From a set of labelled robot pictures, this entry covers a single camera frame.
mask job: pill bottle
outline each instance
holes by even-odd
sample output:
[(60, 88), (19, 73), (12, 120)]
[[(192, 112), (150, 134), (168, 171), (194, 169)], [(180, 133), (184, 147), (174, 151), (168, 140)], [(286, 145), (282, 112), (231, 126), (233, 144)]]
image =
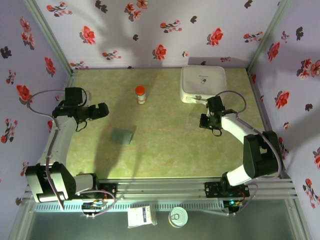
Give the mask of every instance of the pill bottle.
[(146, 102), (146, 91), (143, 86), (137, 86), (135, 88), (135, 94), (138, 104), (144, 104)]

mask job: white container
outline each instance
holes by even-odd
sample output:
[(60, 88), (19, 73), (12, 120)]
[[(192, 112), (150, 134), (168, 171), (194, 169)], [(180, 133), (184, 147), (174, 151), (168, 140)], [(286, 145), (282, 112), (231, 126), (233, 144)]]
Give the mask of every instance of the white container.
[(196, 104), (227, 90), (226, 72), (220, 66), (187, 65), (181, 69), (180, 99)]
[(177, 206), (172, 209), (168, 218), (172, 227), (181, 228), (186, 225), (188, 221), (188, 213), (184, 208)]

